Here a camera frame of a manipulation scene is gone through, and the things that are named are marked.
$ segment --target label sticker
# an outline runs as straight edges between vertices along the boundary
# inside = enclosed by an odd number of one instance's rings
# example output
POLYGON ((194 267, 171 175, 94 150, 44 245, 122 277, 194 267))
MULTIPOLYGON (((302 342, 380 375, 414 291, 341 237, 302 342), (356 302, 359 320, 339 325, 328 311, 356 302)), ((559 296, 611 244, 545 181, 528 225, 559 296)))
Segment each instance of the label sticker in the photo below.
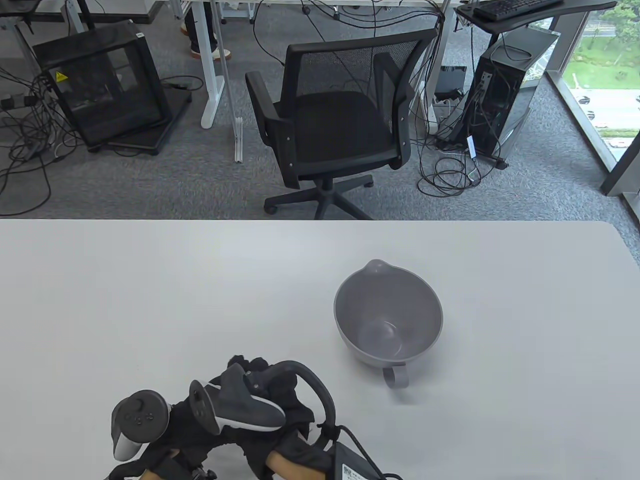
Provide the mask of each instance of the label sticker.
POLYGON ((342 480, 367 480, 358 472, 348 467, 345 463, 342 464, 342 480))
POLYGON ((467 138, 467 145, 469 145, 469 156, 471 158, 476 158, 476 156, 477 156, 477 154, 476 154, 476 144, 474 143, 473 135, 471 135, 469 138, 467 138))

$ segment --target black glove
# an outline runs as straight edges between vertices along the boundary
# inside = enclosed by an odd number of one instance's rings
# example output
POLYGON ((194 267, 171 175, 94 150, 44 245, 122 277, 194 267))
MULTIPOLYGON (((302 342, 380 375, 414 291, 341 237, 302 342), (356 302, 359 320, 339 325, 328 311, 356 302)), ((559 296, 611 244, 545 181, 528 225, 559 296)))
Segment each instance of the black glove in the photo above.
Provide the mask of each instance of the black glove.
MULTIPOLYGON (((249 362, 238 355, 229 360, 227 367, 236 363, 244 371, 263 371, 269 366, 262 358, 249 362)), ((214 378, 211 383, 219 385, 220 377, 214 378)), ((219 435, 212 435, 194 418, 187 398, 173 406, 169 425, 163 435, 150 443, 138 460, 115 467, 109 474, 109 480, 138 477, 145 470, 153 471, 154 467, 157 467, 174 449, 180 451, 175 461, 188 471, 192 471, 206 460, 207 454, 213 448, 230 443, 242 448, 251 470, 260 480, 272 478, 273 472, 266 466, 266 460, 271 451, 280 453, 284 458, 298 465, 328 472, 332 467, 331 456, 307 444, 298 436, 300 432, 304 438, 308 437, 309 425, 314 421, 314 414, 298 400, 295 392, 297 384, 298 378, 292 372, 276 377, 269 384, 265 398, 282 408, 286 423, 283 428, 267 433, 225 426, 219 435)))
MULTIPOLYGON (((235 356, 229 365, 237 363, 245 372, 261 372, 269 365, 262 358, 251 362, 243 356, 235 356)), ((211 383, 220 384, 220 377, 211 383)), ((281 454, 287 460, 298 465, 328 472, 332 468, 332 457, 324 450, 309 445, 304 439, 309 436, 309 426, 314 422, 314 412, 304 406, 296 396, 298 377, 293 372, 285 372, 276 377, 267 387, 264 397, 284 410, 286 423, 284 427, 273 432, 256 432, 237 428, 224 427, 222 434, 232 439, 242 448, 249 467, 260 480, 271 480, 273 472, 266 466, 267 457, 272 451, 281 454)))

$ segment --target black mesh chair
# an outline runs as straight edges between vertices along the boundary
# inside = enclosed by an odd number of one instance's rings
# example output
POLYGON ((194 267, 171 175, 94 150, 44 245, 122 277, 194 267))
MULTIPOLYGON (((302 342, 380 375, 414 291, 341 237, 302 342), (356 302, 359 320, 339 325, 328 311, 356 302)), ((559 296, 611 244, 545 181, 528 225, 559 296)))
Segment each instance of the black mesh chair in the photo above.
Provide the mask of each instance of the black mesh chair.
POLYGON ((413 70, 436 38, 435 29, 398 35, 290 45, 280 101, 273 102, 258 72, 246 84, 260 136, 275 153, 288 188, 300 180, 316 188, 264 201, 276 206, 316 201, 316 220, 334 204, 360 220, 371 220, 342 194, 373 187, 373 177, 334 183, 347 175, 389 165, 397 170, 411 156, 409 85, 413 70))

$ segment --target road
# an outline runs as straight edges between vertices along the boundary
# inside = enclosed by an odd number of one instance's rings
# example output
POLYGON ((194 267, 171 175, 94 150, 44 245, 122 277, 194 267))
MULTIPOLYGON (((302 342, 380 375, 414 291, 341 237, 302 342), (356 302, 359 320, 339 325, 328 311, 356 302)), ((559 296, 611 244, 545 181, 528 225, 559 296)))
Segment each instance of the road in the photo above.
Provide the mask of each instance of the road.
MULTIPOLYGON (((640 102, 636 101, 636 97, 640 96, 640 90, 577 88, 572 89, 572 93, 576 99, 583 96, 591 99, 588 105, 580 105, 580 107, 585 112, 594 112, 595 118, 592 120, 594 125, 610 129, 640 130, 640 102)), ((616 161, 619 161, 627 150, 626 148, 611 147, 608 143, 607 146, 616 161)))

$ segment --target computer tower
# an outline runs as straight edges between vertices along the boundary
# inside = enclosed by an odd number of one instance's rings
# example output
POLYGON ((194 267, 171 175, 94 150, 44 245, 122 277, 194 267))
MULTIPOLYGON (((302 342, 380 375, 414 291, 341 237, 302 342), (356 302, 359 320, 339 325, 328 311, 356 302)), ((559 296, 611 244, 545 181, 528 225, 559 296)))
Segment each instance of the computer tower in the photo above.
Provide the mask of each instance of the computer tower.
POLYGON ((67 120, 90 149, 172 119, 145 35, 131 20, 33 50, 67 120))
POLYGON ((522 27, 505 34, 480 57, 469 92, 436 135, 449 145, 467 145, 504 158, 502 147, 529 114, 559 34, 522 27))

